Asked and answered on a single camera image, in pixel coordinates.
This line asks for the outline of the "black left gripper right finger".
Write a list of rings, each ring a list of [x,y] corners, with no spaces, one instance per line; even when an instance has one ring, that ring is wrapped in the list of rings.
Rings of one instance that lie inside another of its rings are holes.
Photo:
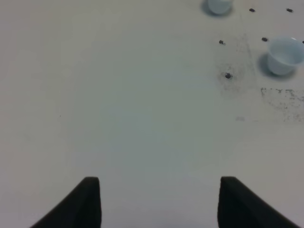
[[[299,227],[259,198],[236,177],[221,177],[217,221],[220,228]]]

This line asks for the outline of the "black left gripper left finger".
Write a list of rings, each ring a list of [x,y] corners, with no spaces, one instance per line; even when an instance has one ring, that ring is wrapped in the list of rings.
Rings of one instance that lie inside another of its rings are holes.
[[[34,228],[100,228],[100,182],[85,177],[59,204],[36,222]]]

